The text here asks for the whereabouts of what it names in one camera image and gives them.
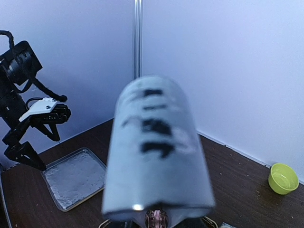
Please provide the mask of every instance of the baking tray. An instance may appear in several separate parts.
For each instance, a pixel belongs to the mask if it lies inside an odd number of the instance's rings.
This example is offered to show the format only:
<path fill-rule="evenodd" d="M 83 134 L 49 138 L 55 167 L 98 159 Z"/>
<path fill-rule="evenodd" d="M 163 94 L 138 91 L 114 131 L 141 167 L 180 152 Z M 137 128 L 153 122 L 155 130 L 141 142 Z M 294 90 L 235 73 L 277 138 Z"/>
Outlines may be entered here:
<path fill-rule="evenodd" d="M 81 148 L 49 165 L 41 174 L 61 211 L 69 211 L 104 188 L 105 164 L 88 148 Z"/>

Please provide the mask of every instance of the white bracket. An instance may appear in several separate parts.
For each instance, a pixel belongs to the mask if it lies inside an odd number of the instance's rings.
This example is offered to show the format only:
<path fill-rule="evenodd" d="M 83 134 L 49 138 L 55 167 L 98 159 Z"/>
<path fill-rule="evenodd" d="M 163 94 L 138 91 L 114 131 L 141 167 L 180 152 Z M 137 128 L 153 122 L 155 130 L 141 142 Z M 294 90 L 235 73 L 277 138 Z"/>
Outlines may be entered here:
<path fill-rule="evenodd" d="M 58 102 L 57 100 L 47 97 L 43 98 L 42 100 L 38 100 L 29 108 L 29 110 L 26 113 L 24 113 L 19 118 L 19 121 L 20 122 L 24 121 L 30 115 L 50 113 L 56 106 L 57 102 Z"/>

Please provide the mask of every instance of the tray rim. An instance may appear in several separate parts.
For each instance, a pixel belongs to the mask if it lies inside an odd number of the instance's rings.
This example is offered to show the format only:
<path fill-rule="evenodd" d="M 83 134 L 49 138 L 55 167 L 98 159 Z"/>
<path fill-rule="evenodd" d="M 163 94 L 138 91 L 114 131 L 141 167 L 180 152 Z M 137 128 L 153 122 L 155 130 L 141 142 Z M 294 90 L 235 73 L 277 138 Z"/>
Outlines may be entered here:
<path fill-rule="evenodd" d="M 59 159 L 57 159 L 57 160 L 51 162 L 50 164 L 47 165 L 47 169 L 53 168 L 54 166 L 56 166 L 56 165 L 62 163 L 63 161 L 65 161 L 65 160 L 67 160 L 67 159 L 69 159 L 69 158 L 71 158 L 71 157 L 73 157 L 73 156 L 75 156 L 75 155 L 81 153 L 83 150 L 86 150 L 86 151 L 88 152 L 88 154 L 89 154 L 90 156 L 92 156 L 92 157 L 93 157 L 93 158 L 94 158 L 94 159 L 95 159 L 95 160 L 104 168 L 104 171 L 106 171 L 106 165 L 103 163 L 103 161 L 102 161 L 102 160 L 101 160 L 93 151 L 91 151 L 91 150 L 90 150 L 89 148 L 87 148 L 87 147 L 81 147 L 81 148 L 79 148 L 79 149 L 77 149 L 77 150 L 75 150 L 75 151 L 73 151 L 73 152 L 71 152 L 71 153 L 69 153 L 69 154 L 63 156 L 62 158 L 59 158 Z M 52 199 L 53 199 L 53 202 L 55 203 L 55 205 L 57 206 L 57 208 L 58 208 L 59 210 L 63 211 L 63 212 L 68 212 L 68 211 L 70 211 L 71 209 L 77 207 L 79 204 L 85 202 L 85 201 L 88 200 L 89 198 L 91 198 L 91 197 L 93 197 L 94 195 L 96 195 L 97 193 L 101 192 L 101 191 L 105 188 L 105 183 L 104 183 L 103 187 L 101 187 L 100 189 L 96 190 L 96 191 L 93 192 L 92 194 L 88 195 L 86 198 L 77 201 L 77 202 L 74 203 L 72 206 L 68 207 L 67 209 L 63 209 L 63 208 L 61 207 L 61 205 L 58 203 L 57 199 L 55 198 L 55 196 L 54 196 L 54 194 L 53 194 L 53 192 L 52 192 L 52 190 L 51 190 L 51 187 L 50 187 L 50 185 L 49 185 L 49 183 L 48 183 L 48 181 L 47 181 L 47 179 L 46 179 L 46 177 L 45 177 L 45 175 L 44 175 L 45 172 L 46 172 L 46 170 L 45 170 L 45 171 L 41 171 L 41 172 L 40 172 L 40 173 L 41 173 L 41 176 L 42 176 L 42 178 L 44 179 L 45 184 L 47 185 L 47 189 L 48 189 L 48 191 L 49 191 L 49 193 L 50 193 L 50 195 L 51 195 L 51 197 L 52 197 Z"/>

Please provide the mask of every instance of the plastic bowl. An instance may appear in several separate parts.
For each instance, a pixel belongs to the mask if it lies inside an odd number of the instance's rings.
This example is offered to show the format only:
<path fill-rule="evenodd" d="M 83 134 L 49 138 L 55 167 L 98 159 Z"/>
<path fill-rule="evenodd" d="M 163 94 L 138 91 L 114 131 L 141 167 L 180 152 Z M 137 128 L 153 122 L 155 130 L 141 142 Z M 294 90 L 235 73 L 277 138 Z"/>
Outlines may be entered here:
<path fill-rule="evenodd" d="M 286 195 L 298 188 L 299 178 L 292 168 L 277 163 L 270 169 L 268 183 L 274 192 Z"/>

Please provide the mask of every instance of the brown surface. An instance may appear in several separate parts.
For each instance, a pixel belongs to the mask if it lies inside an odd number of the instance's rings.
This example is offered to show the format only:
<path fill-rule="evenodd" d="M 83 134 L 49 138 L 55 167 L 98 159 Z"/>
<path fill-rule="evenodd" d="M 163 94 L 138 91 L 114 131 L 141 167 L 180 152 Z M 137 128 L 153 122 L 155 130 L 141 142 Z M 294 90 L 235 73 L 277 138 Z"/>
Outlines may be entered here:
<path fill-rule="evenodd" d="M 80 147 L 88 147 L 106 163 L 112 121 L 82 133 L 41 154 L 50 163 Z M 217 201 L 210 215 L 238 228 L 304 227 L 304 187 L 279 196 L 267 183 L 269 169 L 202 137 Z M 69 212 L 57 209 L 39 171 L 17 165 L 2 173 L 13 227 L 98 228 L 103 221 L 102 192 Z"/>

